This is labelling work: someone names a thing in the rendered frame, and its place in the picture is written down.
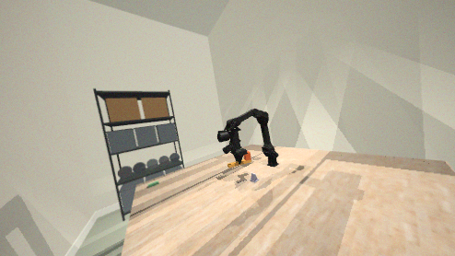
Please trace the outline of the small green flat bar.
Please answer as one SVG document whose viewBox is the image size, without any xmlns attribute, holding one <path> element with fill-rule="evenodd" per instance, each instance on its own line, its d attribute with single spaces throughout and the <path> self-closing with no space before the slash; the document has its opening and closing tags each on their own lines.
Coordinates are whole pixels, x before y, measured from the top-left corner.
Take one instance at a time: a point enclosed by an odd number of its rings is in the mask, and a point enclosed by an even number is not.
<svg viewBox="0 0 455 256">
<path fill-rule="evenodd" d="M 154 182 L 152 182 L 152 183 L 148 183 L 148 184 L 147 184 L 147 187 L 149 188 L 149 187 L 151 187 L 151 186 L 155 186 L 155 185 L 158 185 L 158 184 L 159 184 L 159 181 L 157 180 L 157 181 L 154 181 Z"/>
</svg>

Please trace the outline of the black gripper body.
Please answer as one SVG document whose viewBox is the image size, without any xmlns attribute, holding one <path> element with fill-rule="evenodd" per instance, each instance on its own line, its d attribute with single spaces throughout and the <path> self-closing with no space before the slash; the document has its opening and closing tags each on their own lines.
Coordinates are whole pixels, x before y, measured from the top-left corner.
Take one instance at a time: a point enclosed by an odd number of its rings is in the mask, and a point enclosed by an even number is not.
<svg viewBox="0 0 455 256">
<path fill-rule="evenodd" d="M 232 143 L 233 146 L 235 147 L 235 150 L 234 151 L 231 150 L 231 152 L 235 152 L 236 156 L 248 154 L 248 151 L 240 146 L 241 141 L 239 139 L 230 140 L 229 142 Z"/>
</svg>

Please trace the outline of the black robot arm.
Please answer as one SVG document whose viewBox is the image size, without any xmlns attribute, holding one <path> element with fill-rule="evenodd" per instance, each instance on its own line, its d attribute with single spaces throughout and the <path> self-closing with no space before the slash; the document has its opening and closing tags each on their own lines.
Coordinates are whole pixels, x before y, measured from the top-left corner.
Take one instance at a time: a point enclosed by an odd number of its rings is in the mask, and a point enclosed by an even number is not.
<svg viewBox="0 0 455 256">
<path fill-rule="evenodd" d="M 263 146 L 262 151 L 266 157 L 268 157 L 268 164 L 267 166 L 275 167 L 279 165 L 277 163 L 277 158 L 279 154 L 274 150 L 274 146 L 271 144 L 269 130 L 268 130 L 268 121 L 269 115 L 266 111 L 259 111 L 257 109 L 249 110 L 237 118 L 233 118 L 227 120 L 227 125 L 223 131 L 218 131 L 217 140 L 219 143 L 225 142 L 234 139 L 239 139 L 239 132 L 241 129 L 238 127 L 243 121 L 253 116 L 257 119 L 257 122 L 261 125 L 262 130 L 262 139 L 263 139 Z M 236 128 L 236 129 L 234 129 Z M 228 154 L 231 150 L 234 151 L 235 147 L 232 143 L 222 148 L 225 154 Z"/>
</svg>

